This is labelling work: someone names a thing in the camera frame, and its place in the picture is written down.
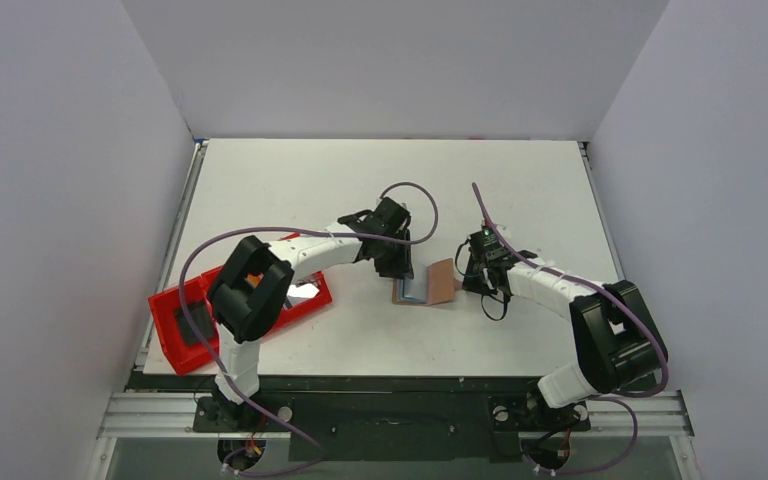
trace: metal bar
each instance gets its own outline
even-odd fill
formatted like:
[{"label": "metal bar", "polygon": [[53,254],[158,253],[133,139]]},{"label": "metal bar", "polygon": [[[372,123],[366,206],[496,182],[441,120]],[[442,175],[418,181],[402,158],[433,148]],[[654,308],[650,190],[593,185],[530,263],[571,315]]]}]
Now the metal bar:
[{"label": "metal bar", "polygon": [[99,438],[95,441],[90,466],[87,469],[87,480],[105,480],[110,469],[110,460],[116,448],[116,438]]},{"label": "metal bar", "polygon": [[614,245],[614,238],[611,236],[611,230],[608,228],[605,212],[602,210],[602,202],[599,201],[599,194],[596,192],[596,183],[593,181],[593,170],[590,166],[590,158],[587,157],[587,149],[583,142],[578,142],[578,148],[581,151],[581,160],[584,162],[584,171],[587,173],[587,181],[590,182],[590,191],[593,193],[593,200],[596,202],[596,211],[599,212],[599,220],[602,222],[602,230],[605,231],[605,238],[608,239],[608,249],[610,249],[611,258],[614,260],[614,268],[617,269],[617,275],[619,279],[622,280],[625,278],[625,272],[623,272],[620,256],[617,253],[616,245]]},{"label": "metal bar", "polygon": [[690,437],[670,437],[673,453],[676,456],[676,465],[682,480],[702,480],[702,472],[696,463],[696,453],[693,451],[693,443]]},{"label": "metal bar", "polygon": [[[197,433],[191,429],[196,412],[188,393],[117,393],[110,399],[100,438],[246,438],[250,432]],[[681,394],[665,392],[645,399],[625,399],[635,410],[641,436],[683,437],[690,434]],[[592,430],[584,436],[631,435],[628,412],[608,402],[588,402]],[[524,433],[523,438],[534,436]],[[289,433],[261,433],[257,438],[288,438]]]},{"label": "metal bar", "polygon": [[[190,211],[190,204],[192,204],[193,201],[193,193],[195,192],[196,183],[198,182],[198,177],[201,173],[201,166],[204,163],[204,156],[207,153],[208,142],[208,140],[205,140],[196,144],[193,151],[193,160],[190,165],[190,171],[187,174],[187,180],[184,183],[184,190],[181,193],[178,214],[175,217],[175,223],[172,224],[172,231],[169,233],[169,242],[166,245],[166,253],[163,256],[163,263],[161,264],[157,285],[154,289],[155,293],[163,291],[163,289],[166,288],[167,282],[169,282],[169,275],[172,272],[172,264],[175,261],[175,254],[178,252],[181,234],[184,232],[184,224],[187,221],[187,214]],[[145,332],[143,333],[143,342],[141,344],[145,349],[148,349],[153,326],[154,323],[152,322],[151,316],[149,316]],[[142,348],[140,350],[140,354],[137,355],[134,365],[142,368],[145,365],[147,350],[146,355],[141,354]]]}]

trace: gray wall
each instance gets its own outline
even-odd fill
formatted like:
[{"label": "gray wall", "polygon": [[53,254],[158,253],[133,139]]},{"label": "gray wall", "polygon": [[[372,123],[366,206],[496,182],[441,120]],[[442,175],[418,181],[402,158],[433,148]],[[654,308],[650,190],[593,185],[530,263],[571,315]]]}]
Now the gray wall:
[{"label": "gray wall", "polygon": [[191,154],[118,1],[0,2],[0,479],[83,476]]},{"label": "gray wall", "polygon": [[667,0],[124,0],[197,136],[589,139]]},{"label": "gray wall", "polygon": [[768,478],[768,2],[672,0],[593,169],[707,478]]}]

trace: white table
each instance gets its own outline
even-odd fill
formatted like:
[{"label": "white table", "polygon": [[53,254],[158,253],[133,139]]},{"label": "white table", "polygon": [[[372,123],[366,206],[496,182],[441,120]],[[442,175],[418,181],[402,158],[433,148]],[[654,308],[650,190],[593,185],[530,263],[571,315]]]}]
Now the white table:
[{"label": "white table", "polygon": [[[575,142],[212,139],[170,286],[189,253],[214,235],[247,226],[320,229],[374,208],[378,194],[402,180],[424,185],[440,206],[437,234],[413,247],[415,262],[454,256],[478,230],[475,181],[514,245],[575,274],[617,280]],[[412,236],[424,235],[431,223],[424,196],[409,188],[390,196],[411,211]],[[235,245],[226,240],[205,251],[192,276],[222,264]],[[371,262],[331,268],[326,278],[333,305],[264,340],[260,374],[539,376],[575,358],[569,324],[523,299],[514,299],[507,317],[493,322],[481,312],[479,297],[466,292],[435,307],[393,305],[391,282],[379,278]],[[215,371],[210,365],[194,373]],[[143,372],[173,373],[156,335]]]}]

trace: red tray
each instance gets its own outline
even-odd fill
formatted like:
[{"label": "red tray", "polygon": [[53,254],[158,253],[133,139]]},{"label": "red tray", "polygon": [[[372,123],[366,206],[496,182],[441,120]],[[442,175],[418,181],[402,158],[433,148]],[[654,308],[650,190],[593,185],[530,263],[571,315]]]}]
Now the red tray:
[{"label": "red tray", "polygon": [[[207,301],[207,291],[210,289],[216,276],[219,275],[220,270],[222,270],[222,267],[214,268],[184,284],[184,294],[188,305],[204,302],[207,306],[210,318],[213,321],[213,337],[209,339],[209,343],[216,351],[219,350],[219,334],[216,331],[216,321],[213,320],[212,307],[210,302]],[[266,335],[271,335],[275,331],[331,303],[331,291],[328,290],[328,284],[325,283],[325,275],[322,272],[316,272],[313,274],[313,278],[319,288],[319,293],[295,307],[281,310],[281,315],[278,316],[275,325]],[[151,315],[154,318],[154,325],[157,328],[157,336],[160,339],[163,354],[166,355],[166,359],[169,360],[175,373],[178,375],[187,374],[211,360],[210,353],[208,353],[204,345],[200,342],[194,345],[187,345],[179,330],[175,316],[175,313],[181,310],[178,287],[153,295],[148,299],[148,304],[151,308]]]}]

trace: purple cable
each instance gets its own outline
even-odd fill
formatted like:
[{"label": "purple cable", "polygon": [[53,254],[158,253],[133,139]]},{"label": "purple cable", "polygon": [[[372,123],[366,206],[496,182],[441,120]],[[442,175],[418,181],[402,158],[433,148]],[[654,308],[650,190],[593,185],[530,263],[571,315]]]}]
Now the purple cable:
[{"label": "purple cable", "polygon": [[[308,235],[311,237],[337,237],[337,238],[366,238],[370,240],[382,240],[385,242],[392,242],[392,243],[398,243],[400,245],[416,245],[419,243],[422,243],[429,238],[431,238],[432,235],[434,235],[434,232],[437,231],[437,223],[439,221],[439,211],[437,209],[437,202],[434,201],[434,197],[431,196],[431,193],[428,192],[428,190],[425,189],[425,187],[418,185],[413,182],[399,182],[394,183],[393,185],[390,185],[387,187],[384,192],[381,193],[380,198],[383,198],[384,195],[387,194],[390,190],[401,187],[401,186],[408,186],[416,188],[417,190],[421,191],[425,194],[426,197],[428,197],[428,200],[431,202],[431,208],[434,210],[434,223],[431,225],[431,230],[429,230],[428,234],[424,237],[418,239],[418,240],[400,240],[396,238],[390,238],[385,237],[383,235],[373,235],[370,233],[331,233],[331,232],[319,232],[315,230],[306,230],[303,228],[292,228],[292,227],[250,227],[250,228],[242,228],[239,230],[232,230],[230,232],[225,232],[223,234],[217,235],[193,250],[193,252],[190,254],[189,257],[187,257],[187,260],[184,262],[183,267],[181,268],[181,275],[178,278],[178,298],[181,301],[182,306],[187,305],[187,299],[184,292],[184,284],[187,281],[187,270],[190,269],[190,265],[192,265],[193,260],[196,259],[196,257],[204,251],[207,247],[213,245],[216,242],[225,240],[226,238],[236,237],[239,235],[247,235],[251,233],[264,233],[264,232],[278,232],[278,233],[299,233],[302,235]],[[208,342],[207,338],[205,338],[204,334],[201,333],[201,330],[196,326],[195,321],[193,320],[192,314],[190,314],[189,308],[182,308],[181,313],[184,314],[184,319],[187,321],[187,325],[189,325],[190,329],[192,329],[193,334],[195,334],[196,338],[198,338],[199,342],[201,342],[202,345],[204,345],[205,348],[207,348],[207,352],[210,354],[211,358],[213,358],[213,361],[216,362],[216,366],[219,367],[219,371],[222,373],[223,376],[225,376],[225,379],[228,381],[228,386],[231,387],[231,390],[234,391],[237,395],[240,396],[240,398],[243,399],[243,401],[264,416],[266,418],[272,420],[277,425],[281,425],[282,427],[286,428],[292,433],[295,433],[296,435],[303,438],[305,441],[316,447],[320,452],[322,452],[322,456],[317,457],[309,462],[303,463],[301,465],[294,465],[292,467],[282,468],[280,470],[275,470],[274,472],[246,472],[241,471],[240,475],[244,477],[272,477],[277,475],[284,475],[287,473],[297,472],[299,470],[302,470],[304,468],[307,468],[311,465],[315,465],[319,462],[321,462],[325,458],[325,449],[322,447],[322,445],[319,444],[316,440],[313,439],[310,435],[302,431],[301,429],[293,426],[292,424],[285,422],[278,418],[277,415],[273,414],[269,410],[263,408],[260,406],[257,402],[250,399],[245,393],[240,390],[240,388],[237,386],[236,383],[231,379],[230,375],[228,374],[228,368],[225,366],[225,363],[222,362],[222,359],[219,358],[219,354],[216,352],[216,350],[213,349],[213,347],[210,346],[210,342]],[[231,459],[234,458],[234,456],[238,455],[239,453],[242,453],[243,449],[237,449],[228,456],[225,457],[223,460],[223,464],[228,464],[228,462],[231,461]]]},{"label": "purple cable", "polygon": [[[598,465],[596,467],[579,468],[575,470],[555,470],[555,475],[584,475],[588,473],[604,472],[605,470],[613,467],[614,465],[628,458],[628,456],[631,455],[631,451],[634,450],[634,446],[637,445],[637,433],[638,433],[637,432],[638,430],[637,415],[634,414],[634,410],[632,410],[627,403],[617,398],[606,398],[606,397],[591,398],[591,399],[588,399],[588,401],[616,403],[617,405],[628,410],[628,414],[631,415],[631,424],[632,424],[631,440],[628,442],[628,446],[625,447],[625,450],[623,450],[623,453],[619,454],[616,458],[614,458],[609,462],[605,462],[602,465]],[[537,462],[535,462],[531,457],[529,457],[527,453],[525,454],[525,458],[527,458],[531,463],[534,463],[535,465],[537,464]],[[543,467],[540,467],[540,471],[546,472],[546,473],[552,472],[551,470],[548,470]]]},{"label": "purple cable", "polygon": [[[532,262],[531,260],[525,258],[524,256],[520,255],[520,253],[511,246],[510,243],[508,243],[507,240],[505,240],[505,237],[503,237],[499,230],[496,228],[496,224],[493,223],[493,220],[490,219],[490,214],[487,213],[487,207],[484,206],[484,200],[481,199],[481,192],[478,190],[478,185],[473,182],[472,183],[472,191],[475,192],[475,199],[478,201],[478,206],[481,208],[481,214],[484,216],[484,220],[487,222],[487,226],[490,227],[491,230],[493,230],[493,233],[496,234],[496,238],[499,239],[500,242],[502,242],[502,245],[504,245],[513,255],[516,257],[517,260],[520,262],[532,267],[537,268],[540,265]],[[629,310],[628,307],[625,306],[624,303],[619,301],[615,296],[611,295],[611,292],[605,290],[602,288],[601,285],[597,285],[590,280],[576,277],[574,275],[567,275],[563,272],[559,272],[553,268],[544,267],[540,270],[541,272],[547,272],[551,273],[552,275],[560,278],[564,277],[569,280],[572,280],[576,283],[579,283],[581,285],[584,285],[587,288],[590,288],[596,292],[599,292],[602,296],[610,300],[611,303],[614,304],[621,312],[623,312],[629,320],[631,320],[631,323],[634,324],[635,327],[640,331],[640,333],[646,337],[646,340],[649,341],[650,344],[652,344],[652,348],[655,349],[655,355],[658,357],[658,364],[661,367],[661,381],[651,390],[647,390],[645,392],[618,392],[619,394],[631,397],[631,398],[645,398],[645,397],[651,397],[653,395],[656,395],[660,392],[663,392],[665,388],[667,388],[667,382],[670,380],[670,370],[667,366],[667,357],[664,355],[664,350],[661,348],[661,344],[658,343],[655,340],[655,336],[652,335],[652,332],[649,331],[648,328],[646,328],[646,325],[643,324],[643,322],[640,321],[639,318],[637,318],[637,315],[634,314],[631,310]]]}]

